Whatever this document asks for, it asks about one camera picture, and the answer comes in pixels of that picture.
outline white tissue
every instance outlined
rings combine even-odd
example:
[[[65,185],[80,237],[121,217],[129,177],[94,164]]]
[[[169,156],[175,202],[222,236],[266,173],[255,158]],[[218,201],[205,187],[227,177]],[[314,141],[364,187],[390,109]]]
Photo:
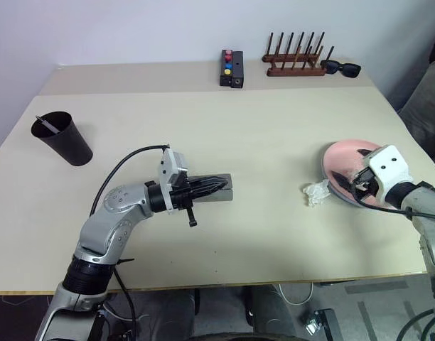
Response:
[[[329,179],[325,179],[321,183],[313,183],[303,189],[303,193],[306,193],[309,197],[309,206],[313,207],[317,204],[323,203],[323,199],[330,195],[328,182]]]

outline table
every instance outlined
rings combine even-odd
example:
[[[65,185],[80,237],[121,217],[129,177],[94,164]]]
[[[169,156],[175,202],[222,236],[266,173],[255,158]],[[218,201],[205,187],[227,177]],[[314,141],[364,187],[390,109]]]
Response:
[[[371,81],[264,76],[219,87],[217,63],[94,65],[55,71],[0,148],[0,295],[48,294],[62,281],[93,198],[130,151],[170,143],[190,175],[231,173],[234,200],[155,214],[133,231],[119,266],[128,288],[337,281],[425,271],[404,217],[301,190],[322,180],[321,155],[342,139],[394,144],[416,181],[435,165]],[[33,138],[35,115],[70,112],[94,151],[72,167]],[[111,188],[156,180],[160,153],[130,160]],[[111,281],[110,289],[117,288]]]

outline sunglasses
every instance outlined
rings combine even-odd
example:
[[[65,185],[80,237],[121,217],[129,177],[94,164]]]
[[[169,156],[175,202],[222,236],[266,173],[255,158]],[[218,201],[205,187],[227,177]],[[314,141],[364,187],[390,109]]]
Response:
[[[326,73],[333,74],[337,73],[337,71],[342,71],[344,76],[350,78],[357,77],[361,71],[359,65],[352,63],[341,64],[336,60],[322,60],[320,65],[322,68],[326,68]]]

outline black cup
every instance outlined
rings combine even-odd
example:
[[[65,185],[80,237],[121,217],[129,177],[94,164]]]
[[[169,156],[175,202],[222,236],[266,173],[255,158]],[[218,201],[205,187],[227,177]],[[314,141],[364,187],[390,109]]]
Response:
[[[83,166],[92,158],[92,151],[83,139],[73,118],[67,112],[49,112],[42,116],[60,132],[55,134],[36,120],[31,126],[31,133],[48,144],[73,166]]]

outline pink bowl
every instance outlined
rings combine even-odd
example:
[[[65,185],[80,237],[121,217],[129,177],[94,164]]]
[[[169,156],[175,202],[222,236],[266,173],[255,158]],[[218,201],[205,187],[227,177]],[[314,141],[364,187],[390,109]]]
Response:
[[[347,202],[358,205],[351,193],[340,187],[333,177],[332,172],[337,172],[349,179],[351,182],[355,175],[361,171],[363,166],[363,155],[357,152],[358,149],[374,151],[380,148],[379,145],[363,140],[343,140],[331,145],[323,156],[323,172],[330,181],[330,188],[336,195]],[[368,197],[365,202],[370,205],[379,206],[374,197]]]

